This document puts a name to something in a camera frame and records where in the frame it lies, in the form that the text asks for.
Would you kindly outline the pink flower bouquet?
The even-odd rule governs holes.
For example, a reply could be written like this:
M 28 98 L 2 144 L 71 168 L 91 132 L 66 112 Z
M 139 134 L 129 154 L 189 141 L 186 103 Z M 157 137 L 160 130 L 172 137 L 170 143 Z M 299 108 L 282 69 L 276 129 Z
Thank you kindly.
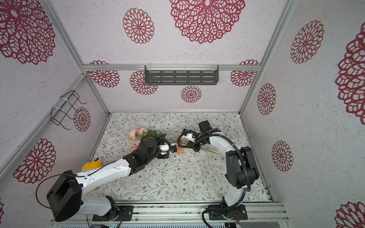
M 162 132 L 157 132 L 156 130 L 147 130 L 145 128 L 134 129 L 131 131 L 130 136 L 128 137 L 129 141 L 134 142 L 134 146 L 132 147 L 131 152 L 135 151 L 138 148 L 138 146 L 141 142 L 141 139 L 146 135 L 157 135 L 157 136 L 161 136 L 162 138 L 165 138 L 165 136 L 166 136 L 166 134 L 164 134 Z M 169 142 L 171 144 L 173 144 L 173 143 L 176 144 L 176 140 L 170 140 Z

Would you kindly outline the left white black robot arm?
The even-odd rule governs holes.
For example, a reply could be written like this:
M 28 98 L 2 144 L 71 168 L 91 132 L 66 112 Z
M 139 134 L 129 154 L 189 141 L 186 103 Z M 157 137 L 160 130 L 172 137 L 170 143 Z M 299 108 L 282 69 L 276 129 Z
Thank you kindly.
M 155 158 L 166 159 L 175 152 L 175 144 L 158 135 L 147 135 L 137 149 L 122 159 L 86 172 L 68 170 L 58 174 L 57 181 L 46 195 L 54 220 L 62 222 L 75 215 L 93 215 L 96 221 L 122 219 L 123 213 L 111 196 L 93 197 L 88 193 L 143 170 Z

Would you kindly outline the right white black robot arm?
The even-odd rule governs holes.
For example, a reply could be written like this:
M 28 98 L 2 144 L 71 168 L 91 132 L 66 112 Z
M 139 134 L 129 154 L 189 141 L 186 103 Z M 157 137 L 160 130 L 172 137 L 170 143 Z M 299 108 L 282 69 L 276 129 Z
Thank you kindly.
M 208 121 L 198 124 L 201 135 L 195 136 L 194 143 L 191 144 L 195 151 L 204 144 L 216 147 L 220 152 L 225 153 L 226 174 L 229 189 L 219 206 L 211 205 L 202 212 L 202 220 L 208 228 L 212 226 L 208 223 L 205 215 L 209 215 L 210 220 L 214 219 L 237 219 L 247 220 L 246 207 L 243 205 L 244 197 L 252 190 L 252 185 L 259 178 L 259 171 L 253 155 L 253 150 L 249 147 L 238 147 L 232 140 L 224 136 L 217 128 L 213 129 Z

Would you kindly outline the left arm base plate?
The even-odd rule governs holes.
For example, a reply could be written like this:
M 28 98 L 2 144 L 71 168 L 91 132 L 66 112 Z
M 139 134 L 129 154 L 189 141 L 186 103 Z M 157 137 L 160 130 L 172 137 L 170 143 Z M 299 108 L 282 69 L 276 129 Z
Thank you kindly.
M 118 209 L 112 208 L 104 216 L 94 215 L 92 221 L 130 221 L 132 219 L 134 206 L 122 205 Z

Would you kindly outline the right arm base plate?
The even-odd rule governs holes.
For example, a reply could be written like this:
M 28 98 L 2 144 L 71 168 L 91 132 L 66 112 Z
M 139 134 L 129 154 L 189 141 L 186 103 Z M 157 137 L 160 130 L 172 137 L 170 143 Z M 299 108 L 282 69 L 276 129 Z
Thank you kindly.
M 240 204 L 239 206 L 229 209 L 229 210 L 223 210 L 221 205 L 209 205 L 208 210 L 214 210 L 209 211 L 209 219 L 210 220 L 247 220 L 248 214 L 246 212 L 246 208 L 243 204 Z

